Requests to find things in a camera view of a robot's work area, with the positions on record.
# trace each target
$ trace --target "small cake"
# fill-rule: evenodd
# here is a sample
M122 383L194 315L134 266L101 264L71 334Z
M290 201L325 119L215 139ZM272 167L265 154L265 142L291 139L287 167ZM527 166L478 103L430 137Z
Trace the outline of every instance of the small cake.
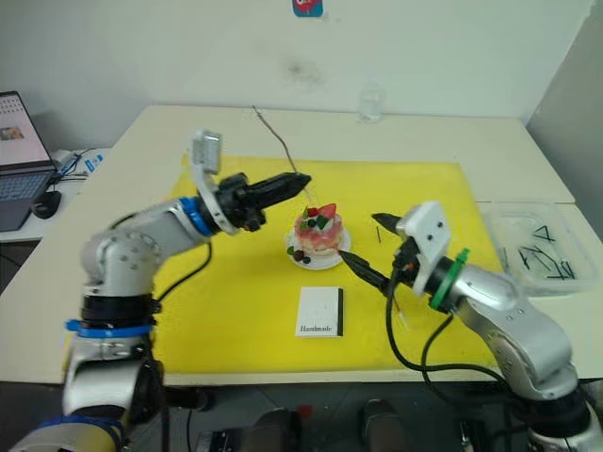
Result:
M336 204L320 208L306 207L295 220L297 247L289 247L287 252L293 255L296 262L309 264L313 256L337 253L343 236L343 222L336 208Z

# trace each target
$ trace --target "small card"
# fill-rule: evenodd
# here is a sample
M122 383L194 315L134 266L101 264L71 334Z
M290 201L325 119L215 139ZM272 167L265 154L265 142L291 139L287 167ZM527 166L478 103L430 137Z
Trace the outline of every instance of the small card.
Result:
M302 287L296 336L343 336L343 289Z

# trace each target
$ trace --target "sticker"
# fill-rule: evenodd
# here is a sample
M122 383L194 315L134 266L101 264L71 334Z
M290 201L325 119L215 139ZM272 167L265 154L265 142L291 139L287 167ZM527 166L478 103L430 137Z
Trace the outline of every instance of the sticker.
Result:
M298 17L322 16L322 0L291 0L293 12Z

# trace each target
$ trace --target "yellow cloth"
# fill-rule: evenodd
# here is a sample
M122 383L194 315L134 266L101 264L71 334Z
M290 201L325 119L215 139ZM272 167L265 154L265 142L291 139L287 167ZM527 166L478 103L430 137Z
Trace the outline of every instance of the yellow cloth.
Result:
M323 271L304 270L289 261L285 234L306 205L336 202L351 235L351 251L389 276L395 235L370 217L376 212L402 215L411 206L440 201L452 239L448 256L471 249L469 263L500 270L496 252L473 201L461 168L444 163L368 163L298 161L310 174L311 201L302 192L294 200L266 211L259 232L213 237L214 257L202 273L175 289L157 316L155 353L171 373L303 372L399 368L384 327L384 297L344 265ZM244 171L250 182L290 171L284 159L225 156L220 175ZM195 188L185 169L171 195L192 196ZM157 274L155 294L198 266L207 254L199 247L172 257ZM294 335L300 288L344 289L344 336L298 338ZM427 337L444 320L401 286L397 301L407 326L396 318L403 353L418 362ZM430 363L492 364L482 340L455 320L436 341Z

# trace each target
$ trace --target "white plate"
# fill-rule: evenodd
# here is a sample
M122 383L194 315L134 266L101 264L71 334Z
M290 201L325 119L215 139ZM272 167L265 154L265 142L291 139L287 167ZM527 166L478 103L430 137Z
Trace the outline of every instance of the white plate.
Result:
M285 250L288 250L289 247L293 247L295 250L298 250L300 247L298 246L298 239L295 236L295 232L293 230L289 231L289 234L286 236L286 247ZM344 227L343 232L341 233L341 242L339 243L339 249L343 251L349 251L351 249L351 236L348 230ZM288 254L291 262L296 266L300 266L301 268L306 268L308 270L326 270L327 268L332 268L339 264L342 259L339 253L334 252L333 254L329 254L327 256L309 256L312 260L310 264L304 264L303 261L296 262L293 259L293 256Z

